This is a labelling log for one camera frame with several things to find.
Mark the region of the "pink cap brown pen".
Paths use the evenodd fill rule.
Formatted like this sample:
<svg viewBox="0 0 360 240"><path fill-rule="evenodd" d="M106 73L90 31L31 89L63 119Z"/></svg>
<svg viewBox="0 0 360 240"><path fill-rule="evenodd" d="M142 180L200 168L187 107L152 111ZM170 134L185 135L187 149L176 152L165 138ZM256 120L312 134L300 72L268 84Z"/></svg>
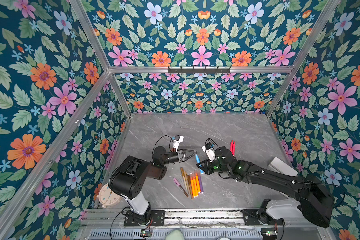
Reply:
<svg viewBox="0 0 360 240"><path fill-rule="evenodd" d="M176 177L173 177L173 181L174 183L180 188L180 190L184 193L184 195L188 198L189 194L186 192L186 190L182 187L182 185L180 184L180 182L177 180Z"/></svg>

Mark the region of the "purple highlighter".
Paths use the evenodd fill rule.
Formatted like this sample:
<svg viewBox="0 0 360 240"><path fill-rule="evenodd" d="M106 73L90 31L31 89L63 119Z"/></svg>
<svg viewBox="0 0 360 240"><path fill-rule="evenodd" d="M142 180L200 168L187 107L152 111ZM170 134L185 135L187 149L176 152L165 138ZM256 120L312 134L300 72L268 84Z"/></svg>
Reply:
<svg viewBox="0 0 360 240"><path fill-rule="evenodd" d="M200 172L198 172L198 179L199 179L200 193L203 194L204 193L204 188L203 188L203 183L202 183L202 178L201 178L201 173Z"/></svg>

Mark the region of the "white box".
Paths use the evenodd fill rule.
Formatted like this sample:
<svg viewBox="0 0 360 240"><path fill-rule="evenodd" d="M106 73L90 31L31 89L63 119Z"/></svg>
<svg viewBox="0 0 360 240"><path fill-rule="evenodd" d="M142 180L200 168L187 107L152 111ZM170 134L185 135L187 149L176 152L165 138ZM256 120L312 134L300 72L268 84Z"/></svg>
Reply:
<svg viewBox="0 0 360 240"><path fill-rule="evenodd" d="M269 169L288 176L296 177L298 172L279 158L274 158L268 165Z"/></svg>

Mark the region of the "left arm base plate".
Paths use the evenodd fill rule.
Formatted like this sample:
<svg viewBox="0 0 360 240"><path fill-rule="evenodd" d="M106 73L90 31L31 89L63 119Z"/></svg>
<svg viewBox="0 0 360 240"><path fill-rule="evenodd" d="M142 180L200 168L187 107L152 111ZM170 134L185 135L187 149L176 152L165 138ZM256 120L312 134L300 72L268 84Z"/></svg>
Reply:
<svg viewBox="0 0 360 240"><path fill-rule="evenodd" d="M144 215L138 215L127 211L124 227L161 227L164 225L165 213L164 210L148 210Z"/></svg>

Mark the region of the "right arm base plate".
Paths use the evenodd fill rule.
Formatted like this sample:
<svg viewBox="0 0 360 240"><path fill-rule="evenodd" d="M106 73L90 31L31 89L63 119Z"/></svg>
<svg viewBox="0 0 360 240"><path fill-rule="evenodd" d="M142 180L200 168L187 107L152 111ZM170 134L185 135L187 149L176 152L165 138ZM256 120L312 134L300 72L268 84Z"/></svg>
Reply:
<svg viewBox="0 0 360 240"><path fill-rule="evenodd" d="M250 209L250 210L241 210L243 214L244 222L247 226L255 226L255 225L264 225L264 226L272 226L272 225L284 225L284 219L276 220L271 217L267 213L268 204L271 199L263 200L261 206L258 209Z"/></svg>

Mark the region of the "aluminium front rail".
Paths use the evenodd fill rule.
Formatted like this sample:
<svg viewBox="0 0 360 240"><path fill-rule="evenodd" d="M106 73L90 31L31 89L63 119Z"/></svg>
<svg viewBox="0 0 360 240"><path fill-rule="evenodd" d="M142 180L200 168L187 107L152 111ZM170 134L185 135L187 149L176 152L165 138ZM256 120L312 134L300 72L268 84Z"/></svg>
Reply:
<svg viewBox="0 0 360 240"><path fill-rule="evenodd" d="M228 227L228 228L303 228L316 229L317 226L304 218L284 218L284 225L255 225L247 226L240 208L228 209L163 209L165 213L164 225L169 227ZM120 209L91 209L87 217L81 221L80 230L109 229L110 227L123 228L127 212Z"/></svg>

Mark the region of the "beige pen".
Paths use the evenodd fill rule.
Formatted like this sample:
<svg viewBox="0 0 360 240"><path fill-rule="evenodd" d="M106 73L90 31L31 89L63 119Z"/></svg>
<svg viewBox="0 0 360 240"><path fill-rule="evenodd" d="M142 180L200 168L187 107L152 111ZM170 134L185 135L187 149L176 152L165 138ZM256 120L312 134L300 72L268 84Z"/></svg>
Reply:
<svg viewBox="0 0 360 240"><path fill-rule="evenodd" d="M186 181L186 186L188 187L188 192L190 194L191 197L193 197L193 194L192 194L192 188L191 188L191 185L189 183L189 180L188 180L188 175L187 175L187 172L184 170L184 175L185 175L185 181Z"/></svg>

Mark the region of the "gold brown pen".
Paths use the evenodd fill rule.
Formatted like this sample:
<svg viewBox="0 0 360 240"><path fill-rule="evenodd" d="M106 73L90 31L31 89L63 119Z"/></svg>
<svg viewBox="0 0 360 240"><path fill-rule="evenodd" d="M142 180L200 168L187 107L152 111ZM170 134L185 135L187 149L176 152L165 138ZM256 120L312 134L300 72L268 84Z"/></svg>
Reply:
<svg viewBox="0 0 360 240"><path fill-rule="evenodd" d="M184 182L184 186L185 186L186 192L189 194L188 184L187 184L187 178L186 178L184 169L183 169L183 168L180 168L180 169L181 169L181 174L182 174L182 178L183 178L183 182Z"/></svg>

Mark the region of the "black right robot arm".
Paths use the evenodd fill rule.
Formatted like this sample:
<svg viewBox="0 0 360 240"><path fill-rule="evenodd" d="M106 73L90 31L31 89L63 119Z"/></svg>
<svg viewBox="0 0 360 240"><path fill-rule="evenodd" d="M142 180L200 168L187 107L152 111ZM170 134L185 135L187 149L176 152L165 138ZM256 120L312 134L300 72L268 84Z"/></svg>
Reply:
<svg viewBox="0 0 360 240"><path fill-rule="evenodd" d="M197 167L207 175L226 174L224 179L261 185L281 192L300 203L298 209L306 220L318 227L330 226L335 199L325 184L315 177L288 176L248 161L237 160L224 146L215 151L214 160L204 160Z"/></svg>

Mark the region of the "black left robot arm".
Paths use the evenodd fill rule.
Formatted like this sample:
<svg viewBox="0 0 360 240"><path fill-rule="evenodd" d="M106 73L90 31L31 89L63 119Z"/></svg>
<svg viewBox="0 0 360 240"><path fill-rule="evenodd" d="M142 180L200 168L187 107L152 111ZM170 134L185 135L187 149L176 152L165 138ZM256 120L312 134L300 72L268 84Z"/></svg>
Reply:
<svg viewBox="0 0 360 240"><path fill-rule="evenodd" d="M167 165L186 162L196 154L195 150L180 149L170 152L159 146L154 148L151 162L127 156L112 173L109 187L128 203L134 214L143 216L150 209L150 203L142 193L146 179L162 180L167 172Z"/></svg>

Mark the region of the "pink highlighter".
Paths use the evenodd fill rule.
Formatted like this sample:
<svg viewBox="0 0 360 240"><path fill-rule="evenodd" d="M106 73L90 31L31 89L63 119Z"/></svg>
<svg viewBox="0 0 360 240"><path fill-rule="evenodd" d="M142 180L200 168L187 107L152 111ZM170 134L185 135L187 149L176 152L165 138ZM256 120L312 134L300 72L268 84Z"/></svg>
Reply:
<svg viewBox="0 0 360 240"><path fill-rule="evenodd" d="M230 151L231 151L231 153L233 153L233 146L234 146L234 141L231 140L231 143L230 143Z"/></svg>
<svg viewBox="0 0 360 240"><path fill-rule="evenodd" d="M233 156L235 156L235 151L236 151L236 143L235 143L235 141L233 141L232 147L231 147L231 152L232 152Z"/></svg>

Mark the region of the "round beige clock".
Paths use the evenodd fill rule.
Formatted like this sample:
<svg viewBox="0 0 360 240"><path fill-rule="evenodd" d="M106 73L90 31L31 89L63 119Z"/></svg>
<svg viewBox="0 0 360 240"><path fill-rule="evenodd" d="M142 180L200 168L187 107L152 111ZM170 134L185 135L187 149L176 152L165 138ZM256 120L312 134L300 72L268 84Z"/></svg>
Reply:
<svg viewBox="0 0 360 240"><path fill-rule="evenodd" d="M122 200L122 197L113 192L107 183L99 190L97 199L100 207L106 209L117 205Z"/></svg>

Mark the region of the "orange highlighter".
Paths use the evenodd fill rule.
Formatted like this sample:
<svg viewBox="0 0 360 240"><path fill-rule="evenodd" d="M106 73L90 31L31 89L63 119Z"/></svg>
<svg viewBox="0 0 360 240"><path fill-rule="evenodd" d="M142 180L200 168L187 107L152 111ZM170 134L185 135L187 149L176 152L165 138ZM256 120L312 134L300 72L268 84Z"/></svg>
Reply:
<svg viewBox="0 0 360 240"><path fill-rule="evenodd" d="M189 180L189 184L190 184L190 187L191 187L192 199L194 199L196 197L196 192L195 192L195 188L194 188L194 185L193 185L193 180L192 180L191 175L188 175L188 180Z"/></svg>
<svg viewBox="0 0 360 240"><path fill-rule="evenodd" d="M195 174L191 174L191 181L192 181L192 186L193 186L193 195L194 195L194 197L198 197L199 190L198 190L198 185L197 185Z"/></svg>
<svg viewBox="0 0 360 240"><path fill-rule="evenodd" d="M197 191L199 194L201 194L202 191L201 191L201 186L200 186L199 175L197 174L197 172L195 172L195 181L196 181L196 185L197 185Z"/></svg>

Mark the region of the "metal hook rack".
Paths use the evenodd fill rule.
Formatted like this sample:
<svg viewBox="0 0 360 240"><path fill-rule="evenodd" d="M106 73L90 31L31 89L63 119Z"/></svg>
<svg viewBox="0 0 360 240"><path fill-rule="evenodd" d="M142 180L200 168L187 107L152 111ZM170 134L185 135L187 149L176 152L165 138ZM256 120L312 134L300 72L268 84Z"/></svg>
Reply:
<svg viewBox="0 0 360 240"><path fill-rule="evenodd" d="M226 74L231 72L231 67L168 67L169 74Z"/></svg>

